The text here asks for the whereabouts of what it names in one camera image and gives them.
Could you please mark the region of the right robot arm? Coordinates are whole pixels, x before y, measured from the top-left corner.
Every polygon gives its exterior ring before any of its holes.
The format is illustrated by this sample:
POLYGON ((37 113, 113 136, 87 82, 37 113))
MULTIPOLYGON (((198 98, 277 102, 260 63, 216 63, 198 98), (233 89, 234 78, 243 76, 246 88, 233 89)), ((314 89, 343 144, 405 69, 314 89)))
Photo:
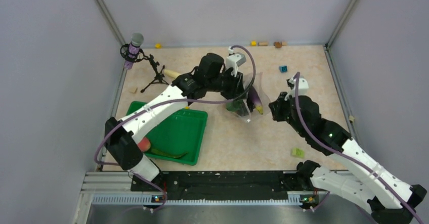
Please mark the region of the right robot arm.
POLYGON ((341 163, 355 177, 347 178, 306 160, 296 167, 296 182, 304 190, 329 191, 352 202, 376 223, 422 223, 416 207, 427 190, 410 185, 370 157, 339 124, 323 118, 319 106, 307 96, 295 98, 282 92, 269 103, 273 120, 287 122, 313 149, 341 163))

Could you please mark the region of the purple eggplant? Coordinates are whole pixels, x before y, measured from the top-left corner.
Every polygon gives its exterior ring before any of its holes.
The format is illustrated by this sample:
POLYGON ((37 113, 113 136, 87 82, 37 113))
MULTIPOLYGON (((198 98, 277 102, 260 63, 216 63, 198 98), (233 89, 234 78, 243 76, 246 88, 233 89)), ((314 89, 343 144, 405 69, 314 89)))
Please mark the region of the purple eggplant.
POLYGON ((253 110, 257 110, 261 115, 264 113, 264 108, 262 101, 256 91, 256 89, 251 86, 248 91, 248 98, 247 98, 247 106, 249 110, 252 112, 253 110))

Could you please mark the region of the green bok choy vegetable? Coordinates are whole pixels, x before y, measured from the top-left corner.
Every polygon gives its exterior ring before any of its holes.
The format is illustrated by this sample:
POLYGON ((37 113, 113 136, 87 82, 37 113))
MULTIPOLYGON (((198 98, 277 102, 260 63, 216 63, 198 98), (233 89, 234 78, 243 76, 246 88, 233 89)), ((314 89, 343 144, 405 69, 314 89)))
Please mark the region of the green bok choy vegetable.
POLYGON ((248 106, 243 100, 228 102, 226 103, 225 108, 229 112, 232 112, 240 117, 247 117, 250 114, 248 106))

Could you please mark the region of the peach fruit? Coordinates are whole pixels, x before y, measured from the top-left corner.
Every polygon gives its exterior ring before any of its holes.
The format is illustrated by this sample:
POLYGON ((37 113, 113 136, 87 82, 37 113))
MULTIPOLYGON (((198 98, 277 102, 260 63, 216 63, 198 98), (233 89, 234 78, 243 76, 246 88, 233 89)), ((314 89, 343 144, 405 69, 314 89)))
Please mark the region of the peach fruit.
POLYGON ((151 142, 148 138, 143 138, 139 143, 137 143, 137 146, 141 152, 146 152, 151 148, 151 142))

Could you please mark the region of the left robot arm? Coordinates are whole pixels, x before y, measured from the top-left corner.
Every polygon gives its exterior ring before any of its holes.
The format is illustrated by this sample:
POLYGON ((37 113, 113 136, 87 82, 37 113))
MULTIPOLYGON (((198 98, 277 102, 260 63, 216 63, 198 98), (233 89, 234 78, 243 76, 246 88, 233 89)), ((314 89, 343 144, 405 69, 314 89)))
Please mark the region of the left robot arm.
POLYGON ((228 100, 242 96, 243 74, 238 68, 245 62, 242 53, 232 53, 225 59, 214 53, 206 54, 191 72, 177 76, 160 95, 135 113, 120 120, 107 120, 104 142, 107 151, 123 170, 142 177, 148 189, 159 189, 160 170, 138 143, 170 115, 205 97, 207 92, 218 92, 228 100))

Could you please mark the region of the clear zip top bag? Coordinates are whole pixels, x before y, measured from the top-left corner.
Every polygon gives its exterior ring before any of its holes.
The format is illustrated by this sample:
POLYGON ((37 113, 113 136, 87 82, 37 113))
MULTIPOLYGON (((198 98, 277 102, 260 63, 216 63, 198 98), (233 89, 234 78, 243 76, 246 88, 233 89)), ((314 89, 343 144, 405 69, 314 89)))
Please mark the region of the clear zip top bag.
POLYGON ((255 74, 255 79, 247 95, 243 99, 226 103, 224 109, 231 116, 245 123, 256 121, 271 113, 270 100, 262 88, 263 73, 255 74))

